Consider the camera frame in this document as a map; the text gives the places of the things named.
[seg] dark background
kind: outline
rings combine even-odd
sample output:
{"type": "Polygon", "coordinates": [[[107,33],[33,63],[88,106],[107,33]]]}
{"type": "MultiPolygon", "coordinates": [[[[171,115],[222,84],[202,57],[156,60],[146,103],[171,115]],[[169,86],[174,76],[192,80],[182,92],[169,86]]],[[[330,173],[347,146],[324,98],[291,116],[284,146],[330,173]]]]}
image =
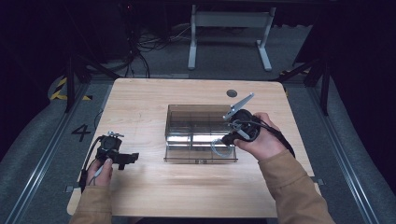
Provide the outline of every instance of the dark background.
{"type": "MultiPolygon", "coordinates": [[[[297,62],[330,55],[332,78],[361,141],[393,191],[396,180],[396,16],[390,1],[341,7],[279,6],[274,25],[315,24],[297,62]]],[[[135,4],[136,31],[166,38],[190,21],[189,5],[135,4]]],[[[48,103],[48,89],[72,54],[98,63],[128,52],[116,1],[2,1],[0,158],[48,103]]]]}

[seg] tan sleeve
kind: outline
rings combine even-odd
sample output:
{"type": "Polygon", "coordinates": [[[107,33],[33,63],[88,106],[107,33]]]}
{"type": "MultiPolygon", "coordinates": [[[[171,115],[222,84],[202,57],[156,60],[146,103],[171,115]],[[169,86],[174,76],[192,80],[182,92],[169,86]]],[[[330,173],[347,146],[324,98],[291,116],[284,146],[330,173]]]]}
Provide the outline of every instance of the tan sleeve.
{"type": "Polygon", "coordinates": [[[111,195],[109,188],[87,186],[69,223],[111,223],[111,195]]]}
{"type": "Polygon", "coordinates": [[[334,223],[314,182],[287,150],[259,165],[276,201],[279,223],[334,223]]]}

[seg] hand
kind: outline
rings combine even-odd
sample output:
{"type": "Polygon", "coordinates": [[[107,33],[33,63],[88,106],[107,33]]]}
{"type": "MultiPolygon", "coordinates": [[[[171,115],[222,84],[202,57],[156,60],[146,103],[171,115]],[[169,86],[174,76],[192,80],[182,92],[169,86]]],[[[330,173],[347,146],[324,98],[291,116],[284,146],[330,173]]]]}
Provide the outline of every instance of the hand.
{"type": "Polygon", "coordinates": [[[111,176],[113,174],[113,160],[107,159],[103,163],[102,172],[99,176],[94,177],[96,171],[100,169],[102,163],[100,161],[95,161],[88,169],[87,186],[103,186],[107,187],[110,185],[111,176]]]}
{"type": "MultiPolygon", "coordinates": [[[[257,118],[266,122],[269,126],[279,130],[278,127],[270,120],[268,114],[266,113],[256,113],[254,114],[257,118]]],[[[252,154],[258,161],[263,161],[276,154],[286,150],[282,143],[269,133],[266,129],[261,128],[260,134],[253,142],[245,142],[240,139],[235,139],[233,144],[237,147],[244,149],[246,152],[252,154]]]]}

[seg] white metal stand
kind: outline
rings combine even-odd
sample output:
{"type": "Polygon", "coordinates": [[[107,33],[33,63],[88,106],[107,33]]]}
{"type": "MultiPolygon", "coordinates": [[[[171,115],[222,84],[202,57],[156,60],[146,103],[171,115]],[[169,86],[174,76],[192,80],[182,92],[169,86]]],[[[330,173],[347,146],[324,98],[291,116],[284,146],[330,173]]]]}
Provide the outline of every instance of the white metal stand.
{"type": "Polygon", "coordinates": [[[191,45],[188,68],[195,69],[195,59],[197,52],[196,27],[256,27],[263,28],[262,40],[257,40],[257,48],[262,57],[262,64],[265,71],[271,71],[272,67],[265,50],[265,43],[270,33],[271,24],[275,16],[276,8],[272,7],[269,12],[212,12],[196,11],[196,6],[192,6],[191,11],[191,45]]]}

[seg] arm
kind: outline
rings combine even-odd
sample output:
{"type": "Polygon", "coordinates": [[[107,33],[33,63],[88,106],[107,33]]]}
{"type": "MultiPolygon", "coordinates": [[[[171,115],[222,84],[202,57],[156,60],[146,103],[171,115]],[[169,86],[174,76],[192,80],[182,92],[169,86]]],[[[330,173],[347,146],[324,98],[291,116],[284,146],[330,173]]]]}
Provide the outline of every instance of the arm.
{"type": "MultiPolygon", "coordinates": [[[[279,130],[268,115],[255,115],[279,130]]],[[[251,153],[258,161],[271,195],[276,200],[279,223],[334,223],[326,201],[303,166],[265,129],[251,143],[235,140],[235,145],[251,153]]]]}
{"type": "Polygon", "coordinates": [[[110,180],[113,172],[112,160],[107,159],[99,176],[94,174],[101,167],[101,162],[95,161],[88,170],[87,188],[81,195],[75,214],[69,224],[78,223],[111,223],[110,180]]]}

